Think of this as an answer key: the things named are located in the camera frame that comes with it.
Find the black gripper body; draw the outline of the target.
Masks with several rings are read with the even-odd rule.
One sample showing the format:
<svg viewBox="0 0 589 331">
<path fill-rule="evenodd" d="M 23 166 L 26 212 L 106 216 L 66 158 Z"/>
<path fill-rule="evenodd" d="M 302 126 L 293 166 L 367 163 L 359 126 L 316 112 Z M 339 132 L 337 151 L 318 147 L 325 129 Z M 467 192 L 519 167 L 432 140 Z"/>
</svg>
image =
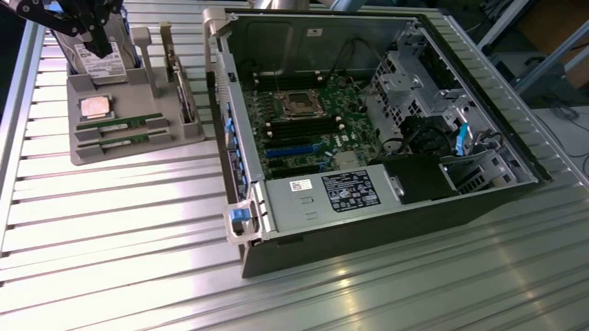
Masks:
<svg viewBox="0 0 589 331">
<path fill-rule="evenodd" d="M 87 0 L 45 0 L 43 7 L 57 17 L 97 16 L 97 2 Z"/>
</svg>

